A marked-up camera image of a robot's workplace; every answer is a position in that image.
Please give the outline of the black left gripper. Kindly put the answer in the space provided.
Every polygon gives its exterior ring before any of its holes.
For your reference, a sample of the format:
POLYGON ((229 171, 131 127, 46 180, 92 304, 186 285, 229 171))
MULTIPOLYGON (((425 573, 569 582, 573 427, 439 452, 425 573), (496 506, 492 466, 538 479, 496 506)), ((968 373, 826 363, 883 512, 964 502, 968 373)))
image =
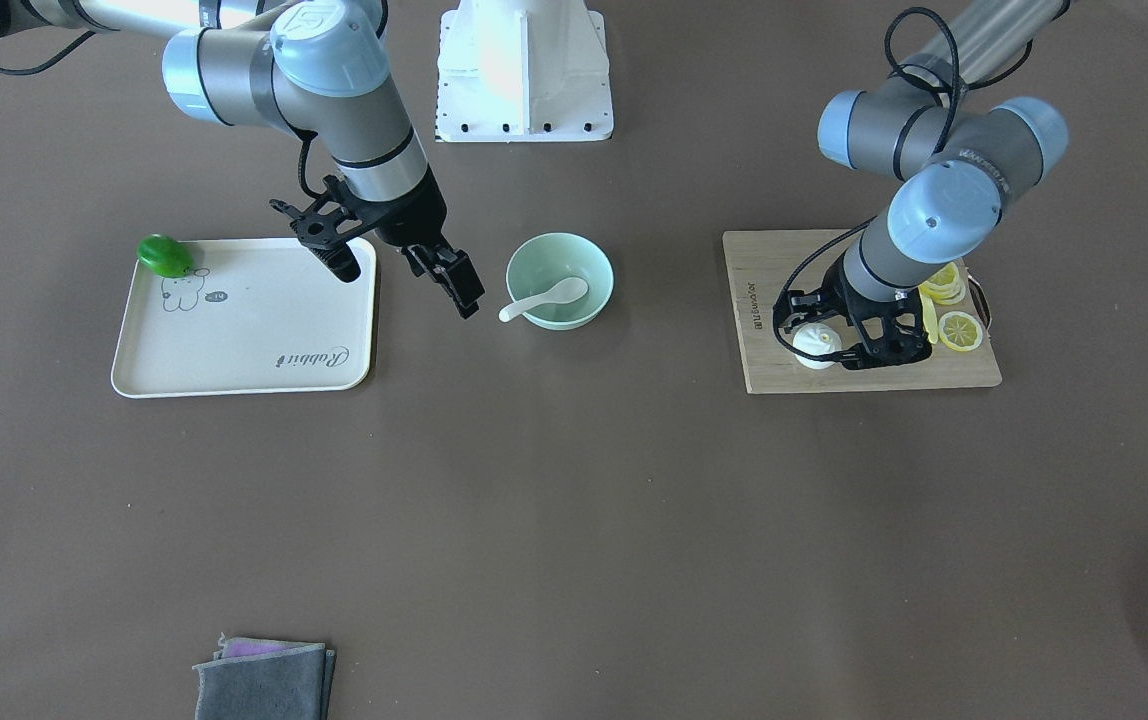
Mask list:
POLYGON ((859 340, 841 351, 847 370, 900 366, 930 359, 929 333, 920 322, 920 291, 882 282, 858 250, 843 251, 824 274, 827 305, 847 319, 859 340))

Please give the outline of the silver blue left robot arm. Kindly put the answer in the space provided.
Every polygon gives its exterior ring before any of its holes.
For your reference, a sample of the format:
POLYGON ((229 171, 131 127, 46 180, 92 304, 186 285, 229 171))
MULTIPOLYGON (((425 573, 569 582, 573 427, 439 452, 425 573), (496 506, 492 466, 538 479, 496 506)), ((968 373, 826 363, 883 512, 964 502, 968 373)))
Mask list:
POLYGON ((1069 127, 1053 104, 1013 96, 984 114, 963 109, 970 92, 995 85, 1030 54, 1066 1, 975 1, 955 20, 923 6, 903 10, 938 28, 918 53, 895 59, 871 92, 845 91, 817 127, 822 154, 844 167, 895 177, 900 188, 870 220, 845 232, 850 247, 817 291, 781 291, 771 330, 810 359, 790 333, 833 316, 858 343, 822 355, 848 370, 899 366, 932 353, 918 287, 984 242, 1010 206, 1066 154, 1069 127))

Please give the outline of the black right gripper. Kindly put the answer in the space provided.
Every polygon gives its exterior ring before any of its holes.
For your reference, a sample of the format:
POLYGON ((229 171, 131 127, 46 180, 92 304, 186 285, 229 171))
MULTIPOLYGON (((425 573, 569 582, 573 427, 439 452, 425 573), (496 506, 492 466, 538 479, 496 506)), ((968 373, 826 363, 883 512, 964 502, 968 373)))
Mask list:
POLYGON ((466 251, 456 250, 443 237, 447 202, 433 170, 405 195, 388 201, 365 201, 364 223, 373 225, 379 240, 402 249, 411 273, 429 274, 451 299, 460 318, 478 313, 484 287, 466 251))

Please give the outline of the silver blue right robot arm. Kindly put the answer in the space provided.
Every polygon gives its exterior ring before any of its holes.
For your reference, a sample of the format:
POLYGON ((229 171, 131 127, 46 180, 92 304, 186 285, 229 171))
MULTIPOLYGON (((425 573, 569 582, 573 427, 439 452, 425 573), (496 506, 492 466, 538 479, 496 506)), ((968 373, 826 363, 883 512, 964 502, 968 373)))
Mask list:
POLYGON ((310 204, 273 201, 301 246, 342 282, 360 274, 350 241, 374 233, 470 318, 483 296, 465 251, 443 237, 447 206, 385 49, 383 1, 0 1, 0 38, 76 29, 162 37, 178 110, 222 126, 319 141, 338 176, 310 204))

